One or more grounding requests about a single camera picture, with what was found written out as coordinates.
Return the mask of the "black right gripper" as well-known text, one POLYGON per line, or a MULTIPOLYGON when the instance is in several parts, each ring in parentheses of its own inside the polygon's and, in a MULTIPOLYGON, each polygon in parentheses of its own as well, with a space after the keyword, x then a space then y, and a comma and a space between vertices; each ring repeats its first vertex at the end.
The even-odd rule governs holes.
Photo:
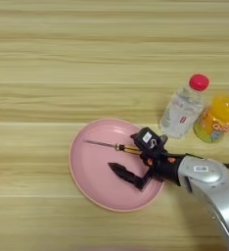
POLYGON ((166 150, 162 150, 158 154, 142 151, 140 158, 149 168, 143 177, 138 177, 118 163, 109 163, 109 167, 117 176, 133 184, 136 188, 143 190, 152 178, 168 180, 180 185, 178 170, 185 157, 185 154, 170 154, 166 150))

